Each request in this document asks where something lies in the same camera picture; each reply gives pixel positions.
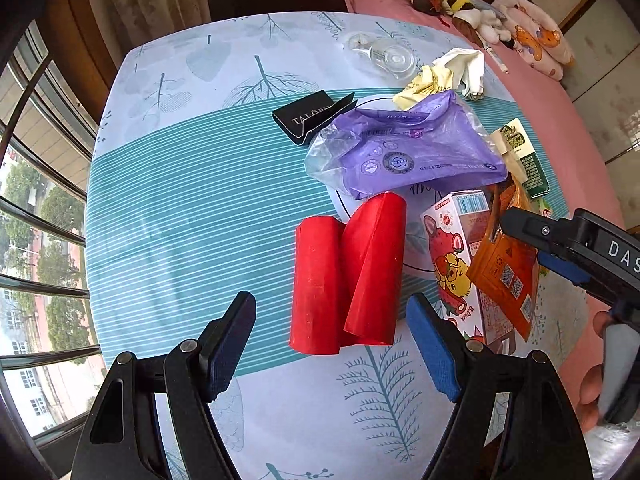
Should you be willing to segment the person right hand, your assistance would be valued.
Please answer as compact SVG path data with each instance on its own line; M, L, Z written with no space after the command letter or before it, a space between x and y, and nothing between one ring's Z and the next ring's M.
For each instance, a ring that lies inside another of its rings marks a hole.
M598 312L592 321L593 330L600 338L604 337L605 329L613 323L608 312ZM598 400L603 386L603 365L593 366L585 374L579 388L578 402L575 412L580 429L584 434L594 428L599 420Z

